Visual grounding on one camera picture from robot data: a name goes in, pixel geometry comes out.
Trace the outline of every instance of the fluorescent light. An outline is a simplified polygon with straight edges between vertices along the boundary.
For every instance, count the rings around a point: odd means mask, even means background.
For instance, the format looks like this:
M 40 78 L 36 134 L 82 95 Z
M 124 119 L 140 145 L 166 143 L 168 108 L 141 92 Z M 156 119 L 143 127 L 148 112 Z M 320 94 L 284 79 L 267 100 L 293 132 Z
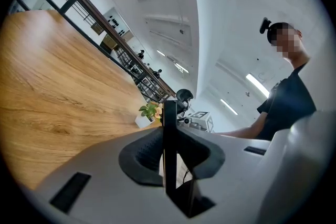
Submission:
M 182 69 L 181 67 L 177 66 L 175 63 L 174 63 L 174 65 L 175 65 L 176 68 L 179 70 L 179 72 L 183 73 L 183 69 Z
M 161 54 L 161 55 L 163 55 L 163 56 L 165 56 L 162 52 L 160 52 L 160 51 L 158 51 L 158 50 L 156 50 L 159 54 Z
M 189 73 L 188 70 L 186 70 L 184 67 L 181 67 L 178 63 L 176 63 L 176 65 L 177 65 L 178 67 L 182 68 L 185 72 Z
M 250 74 L 246 76 L 246 78 L 254 84 L 267 98 L 269 97 L 269 91 L 255 78 Z
M 238 113 L 236 112 L 236 111 L 234 111 L 234 109 L 231 107 L 231 106 L 229 106 L 228 104 L 227 104 L 227 102 L 225 102 L 223 99 L 221 99 L 221 101 L 223 102 L 223 104 L 225 104 L 233 113 L 235 113 L 235 115 L 238 115 Z

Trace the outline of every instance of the wooden table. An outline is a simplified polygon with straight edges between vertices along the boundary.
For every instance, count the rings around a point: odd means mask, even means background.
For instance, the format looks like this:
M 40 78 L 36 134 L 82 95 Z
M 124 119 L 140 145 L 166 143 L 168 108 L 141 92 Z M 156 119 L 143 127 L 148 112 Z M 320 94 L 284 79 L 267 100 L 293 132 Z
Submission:
M 140 130 L 132 78 L 54 10 L 8 16 L 0 63 L 1 150 L 29 188 L 84 148 Z

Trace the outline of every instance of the white pot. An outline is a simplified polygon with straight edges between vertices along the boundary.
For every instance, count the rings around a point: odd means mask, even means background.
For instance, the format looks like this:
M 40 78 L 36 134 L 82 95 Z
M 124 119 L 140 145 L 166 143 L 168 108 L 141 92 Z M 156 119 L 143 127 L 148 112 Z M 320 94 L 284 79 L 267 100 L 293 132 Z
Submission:
M 149 120 L 146 116 L 141 116 L 141 114 L 139 114 L 135 118 L 135 123 L 137 124 L 137 126 L 139 126 L 139 128 L 145 128 L 151 125 L 153 122 L 154 122 L 153 119 Z

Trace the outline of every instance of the potted plant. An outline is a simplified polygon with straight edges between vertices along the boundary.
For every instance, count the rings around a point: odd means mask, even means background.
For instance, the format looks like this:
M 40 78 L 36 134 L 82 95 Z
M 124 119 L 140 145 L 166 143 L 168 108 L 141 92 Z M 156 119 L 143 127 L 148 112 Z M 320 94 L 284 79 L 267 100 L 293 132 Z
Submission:
M 141 114 L 136 117 L 135 123 L 139 126 L 139 128 L 144 128 L 154 122 L 155 118 L 161 118 L 162 104 L 151 101 L 147 105 L 140 107 L 139 111 L 141 111 Z

